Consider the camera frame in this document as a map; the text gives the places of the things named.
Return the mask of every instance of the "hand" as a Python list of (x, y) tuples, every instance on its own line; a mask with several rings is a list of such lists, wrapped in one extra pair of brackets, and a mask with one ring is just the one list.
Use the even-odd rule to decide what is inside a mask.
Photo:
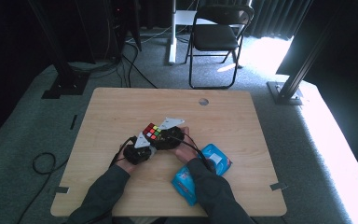
[[(184, 141), (186, 143), (189, 143), (191, 146), (193, 146), (193, 142), (188, 137), (189, 136), (188, 127), (181, 128), (181, 130), (185, 134)], [(188, 146), (184, 143), (181, 143), (178, 147), (176, 147), (174, 149), (170, 149), (170, 151), (173, 154), (175, 154), (176, 158), (184, 164), (187, 164), (189, 161), (198, 157), (196, 150), (194, 150), (194, 148), (191, 148), (190, 146)]]
[(126, 159), (123, 159), (124, 158), (123, 151), (124, 151), (124, 149), (121, 150), (120, 154), (118, 154), (117, 162), (115, 163), (115, 165), (121, 167), (123, 170), (125, 170), (130, 175), (136, 169), (136, 165), (130, 163)]

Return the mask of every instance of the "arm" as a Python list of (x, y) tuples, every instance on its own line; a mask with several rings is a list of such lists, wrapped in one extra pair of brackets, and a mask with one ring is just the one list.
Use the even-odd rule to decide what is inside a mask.
[(87, 223), (91, 220), (101, 224), (112, 223), (112, 208), (123, 195), (135, 167), (126, 160), (118, 161), (110, 167), (89, 187), (83, 203), (69, 216), (67, 224)]
[(200, 159), (193, 159), (186, 166), (196, 186), (197, 200), (212, 224), (254, 223), (235, 201), (225, 178), (207, 170)]

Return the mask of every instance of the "person's left arm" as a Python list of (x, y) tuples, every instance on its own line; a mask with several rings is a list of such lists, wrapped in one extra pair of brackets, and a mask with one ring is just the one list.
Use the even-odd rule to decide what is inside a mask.
[(67, 220), (72, 223), (112, 223), (112, 208), (123, 195), (130, 173), (135, 165), (127, 160), (118, 161), (89, 187), (79, 208)]

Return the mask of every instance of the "person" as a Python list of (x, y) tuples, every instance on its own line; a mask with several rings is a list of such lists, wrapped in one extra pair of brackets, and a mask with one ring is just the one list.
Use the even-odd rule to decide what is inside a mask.
[[(182, 131), (185, 133), (184, 141), (192, 144), (188, 127), (182, 128)], [(225, 178), (209, 171), (193, 148), (182, 143), (170, 151), (189, 169), (196, 186), (198, 203), (205, 210), (211, 224), (254, 223), (235, 201)], [(136, 167), (137, 165), (127, 160), (117, 161), (90, 186), (83, 203), (69, 216), (66, 223), (112, 224), (112, 208), (123, 194)]]

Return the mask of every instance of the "chair frame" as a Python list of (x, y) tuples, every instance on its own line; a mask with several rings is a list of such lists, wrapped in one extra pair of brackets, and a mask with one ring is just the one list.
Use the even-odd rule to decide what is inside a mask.
[[(245, 13), (248, 14), (249, 18), (247, 21), (243, 21), (243, 22), (238, 22), (238, 21), (233, 21), (232, 17), (227, 16), (226, 18), (222, 18), (222, 17), (215, 17), (215, 15), (211, 15), (209, 14), (210, 10), (215, 10), (215, 11), (220, 11), (220, 10), (233, 10), (233, 11), (244, 11)], [(237, 70), (239, 67), (239, 58), (241, 55), (241, 47), (242, 47), (242, 40), (243, 40), (243, 35), (244, 32), (246, 30), (246, 28), (249, 26), (249, 24), (252, 21), (252, 18), (254, 16), (255, 12), (254, 10), (249, 7), (249, 6), (228, 6), (228, 5), (209, 5), (203, 8), (200, 8), (199, 11), (197, 11), (194, 20), (193, 20), (193, 26), (191, 29), (191, 33), (190, 33), (190, 38), (188, 41), (188, 46), (187, 46), (187, 53), (186, 53), (186, 59), (185, 59), (185, 63), (187, 63), (187, 58), (190, 57), (190, 69), (189, 69), (189, 79), (188, 79), (188, 84), (192, 89), (201, 89), (201, 90), (219, 90), (219, 89), (228, 89), (230, 88), (234, 83), (235, 83), (235, 78), (237, 75)], [(240, 25), (241, 27), (239, 27), (239, 32), (237, 33), (237, 42), (240, 41), (240, 44), (234, 49), (234, 50), (229, 50), (227, 54), (193, 54), (193, 48), (195, 48), (194, 46), (194, 31), (196, 29), (197, 26), (197, 20), (199, 19), (204, 19), (207, 21), (211, 21), (214, 22), (216, 24), (223, 24), (223, 25)], [(198, 49), (199, 51), (213, 51), (213, 50), (202, 50), (202, 49)], [(231, 83), (227, 86), (194, 86), (192, 84), (192, 76), (193, 76), (193, 57), (196, 56), (224, 56), (224, 60), (222, 61), (222, 63), (224, 63), (228, 57), (228, 55), (232, 53), (234, 61), (235, 61), (235, 68), (234, 68), (234, 74), (233, 74), (233, 78), (231, 80)]]

